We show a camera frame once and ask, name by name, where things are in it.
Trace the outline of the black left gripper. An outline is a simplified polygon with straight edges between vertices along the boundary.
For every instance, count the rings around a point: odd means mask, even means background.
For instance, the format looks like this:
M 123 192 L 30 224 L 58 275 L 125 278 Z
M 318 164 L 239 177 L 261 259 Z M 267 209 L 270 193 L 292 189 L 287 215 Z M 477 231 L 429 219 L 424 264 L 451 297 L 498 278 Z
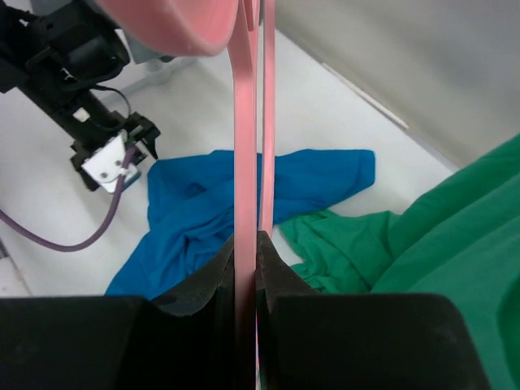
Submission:
M 62 71 L 43 66 L 33 69 L 24 82 L 24 95 L 73 139 L 71 148 L 75 154 L 71 157 L 71 164 L 90 191 L 97 190 L 99 184 L 89 177 L 81 164 L 95 151 L 125 131 L 129 137 L 128 146 L 140 142 L 157 159 L 155 140 L 161 135 L 153 122 L 137 112 L 124 117 L 108 110 L 94 96 L 94 89 L 110 90 L 98 84 L 72 90 Z

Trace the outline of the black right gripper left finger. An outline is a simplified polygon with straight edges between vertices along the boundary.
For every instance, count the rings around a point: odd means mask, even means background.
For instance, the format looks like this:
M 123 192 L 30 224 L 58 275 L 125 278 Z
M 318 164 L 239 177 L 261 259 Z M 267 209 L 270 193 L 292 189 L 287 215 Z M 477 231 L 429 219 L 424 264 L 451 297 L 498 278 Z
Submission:
M 153 300 L 2 299 L 2 388 L 233 388 L 232 255 Z

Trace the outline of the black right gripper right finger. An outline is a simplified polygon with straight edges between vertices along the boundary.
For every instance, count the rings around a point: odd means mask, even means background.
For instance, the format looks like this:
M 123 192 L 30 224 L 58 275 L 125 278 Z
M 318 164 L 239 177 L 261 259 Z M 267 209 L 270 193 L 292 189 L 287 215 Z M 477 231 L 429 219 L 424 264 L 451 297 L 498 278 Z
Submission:
M 258 234 L 264 389 L 488 389 L 466 323 L 430 293 L 323 294 Z

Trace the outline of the blue t shirt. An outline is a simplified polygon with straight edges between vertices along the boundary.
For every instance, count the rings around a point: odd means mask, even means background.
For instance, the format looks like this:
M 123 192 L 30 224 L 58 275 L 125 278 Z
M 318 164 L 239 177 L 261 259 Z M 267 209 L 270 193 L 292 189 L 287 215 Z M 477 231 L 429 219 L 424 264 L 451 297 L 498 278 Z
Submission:
M 231 150 L 157 161 L 149 170 L 149 231 L 106 289 L 154 299 L 206 265 L 234 232 Z M 375 182 L 367 149 L 304 149 L 275 159 L 274 223 L 327 209 Z

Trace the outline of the pink hanger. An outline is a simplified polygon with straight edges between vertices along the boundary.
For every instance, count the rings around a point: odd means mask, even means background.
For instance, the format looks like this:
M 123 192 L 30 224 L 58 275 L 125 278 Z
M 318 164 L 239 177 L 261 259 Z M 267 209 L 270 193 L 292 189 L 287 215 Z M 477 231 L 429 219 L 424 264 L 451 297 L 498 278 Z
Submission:
M 272 233 L 275 181 L 275 2 L 101 1 L 149 48 L 171 56 L 228 52 L 234 93 L 234 385 L 254 389 L 257 234 Z

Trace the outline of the green tank top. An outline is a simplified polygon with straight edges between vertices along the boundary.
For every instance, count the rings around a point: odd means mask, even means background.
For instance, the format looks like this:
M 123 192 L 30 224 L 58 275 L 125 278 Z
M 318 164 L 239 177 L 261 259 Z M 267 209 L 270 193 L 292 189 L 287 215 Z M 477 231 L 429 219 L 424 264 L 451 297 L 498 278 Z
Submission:
M 294 217 L 294 271 L 320 293 L 437 293 L 461 312 L 492 387 L 519 386 L 519 140 L 424 193 L 401 214 Z

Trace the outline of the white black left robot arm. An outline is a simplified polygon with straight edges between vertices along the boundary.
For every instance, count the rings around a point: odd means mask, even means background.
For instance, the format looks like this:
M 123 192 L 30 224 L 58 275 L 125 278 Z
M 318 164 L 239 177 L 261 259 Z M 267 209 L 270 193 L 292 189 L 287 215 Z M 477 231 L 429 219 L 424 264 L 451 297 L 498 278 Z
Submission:
M 110 111 L 94 95 L 130 61 L 115 23 L 82 1 L 48 15 L 1 4 L 1 91 L 18 89 L 72 138 L 71 164 L 91 191 L 99 179 L 83 165 L 117 136 L 126 138 L 125 149 L 145 147 L 133 155 L 135 165 L 158 156 L 153 122 L 133 110 Z

